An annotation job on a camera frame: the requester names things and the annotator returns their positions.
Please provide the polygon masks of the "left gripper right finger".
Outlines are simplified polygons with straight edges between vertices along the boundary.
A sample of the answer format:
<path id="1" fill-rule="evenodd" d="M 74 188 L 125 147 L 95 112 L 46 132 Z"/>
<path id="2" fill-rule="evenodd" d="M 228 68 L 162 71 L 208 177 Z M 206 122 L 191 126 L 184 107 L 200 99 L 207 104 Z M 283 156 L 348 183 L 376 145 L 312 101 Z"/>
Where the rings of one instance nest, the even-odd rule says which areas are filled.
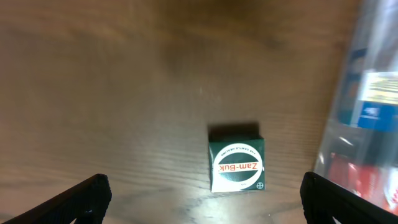
<path id="1" fill-rule="evenodd" d="M 308 224 L 397 224 L 397 216 L 314 173 L 306 172 L 300 187 Z"/>

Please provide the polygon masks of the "red Panadol box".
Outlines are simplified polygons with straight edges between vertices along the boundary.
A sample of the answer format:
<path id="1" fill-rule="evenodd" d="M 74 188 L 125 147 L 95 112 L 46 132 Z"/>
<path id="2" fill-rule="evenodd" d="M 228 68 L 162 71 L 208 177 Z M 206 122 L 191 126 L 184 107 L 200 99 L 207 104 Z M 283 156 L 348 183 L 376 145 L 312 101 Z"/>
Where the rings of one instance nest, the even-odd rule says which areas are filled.
<path id="1" fill-rule="evenodd" d="M 332 153 L 327 178 L 355 195 L 397 215 L 397 166 L 355 164 Z"/>

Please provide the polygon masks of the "green Zam-Buk box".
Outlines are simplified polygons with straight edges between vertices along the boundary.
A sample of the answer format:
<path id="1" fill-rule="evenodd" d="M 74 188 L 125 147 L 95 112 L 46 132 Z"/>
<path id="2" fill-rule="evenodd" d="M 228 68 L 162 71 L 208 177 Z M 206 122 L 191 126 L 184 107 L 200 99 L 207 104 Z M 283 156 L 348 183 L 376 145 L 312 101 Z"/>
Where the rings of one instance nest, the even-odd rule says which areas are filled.
<path id="1" fill-rule="evenodd" d="M 265 190 L 265 140 L 212 140 L 208 143 L 213 193 Z"/>

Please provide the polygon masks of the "blue medicine box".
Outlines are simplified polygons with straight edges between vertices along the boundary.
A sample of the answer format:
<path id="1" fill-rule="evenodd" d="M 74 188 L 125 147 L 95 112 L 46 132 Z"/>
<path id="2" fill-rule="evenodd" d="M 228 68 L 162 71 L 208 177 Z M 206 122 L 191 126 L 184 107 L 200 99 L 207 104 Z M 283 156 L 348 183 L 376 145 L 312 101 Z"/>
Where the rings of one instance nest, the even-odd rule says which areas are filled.
<path id="1" fill-rule="evenodd" d="M 397 63 L 366 70 L 366 53 L 366 49 L 359 49 L 349 56 L 337 119 L 347 126 L 397 131 Z"/>

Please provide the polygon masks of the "clear plastic container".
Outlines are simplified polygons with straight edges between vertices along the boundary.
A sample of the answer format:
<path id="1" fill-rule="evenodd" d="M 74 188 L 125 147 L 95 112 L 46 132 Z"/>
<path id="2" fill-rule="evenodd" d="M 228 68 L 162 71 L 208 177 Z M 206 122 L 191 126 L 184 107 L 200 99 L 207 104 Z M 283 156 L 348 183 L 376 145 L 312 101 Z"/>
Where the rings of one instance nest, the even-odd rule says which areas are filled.
<path id="1" fill-rule="evenodd" d="M 314 171 L 397 213 L 397 0 L 365 0 Z"/>

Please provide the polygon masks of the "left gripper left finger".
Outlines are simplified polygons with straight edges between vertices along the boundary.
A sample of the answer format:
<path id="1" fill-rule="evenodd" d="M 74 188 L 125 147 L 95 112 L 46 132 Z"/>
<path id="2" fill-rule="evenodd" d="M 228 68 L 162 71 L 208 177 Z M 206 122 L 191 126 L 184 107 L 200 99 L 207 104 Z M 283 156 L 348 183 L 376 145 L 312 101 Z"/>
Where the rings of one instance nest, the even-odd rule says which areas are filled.
<path id="1" fill-rule="evenodd" d="M 95 174 L 5 224 L 102 224 L 112 198 L 108 177 Z"/>

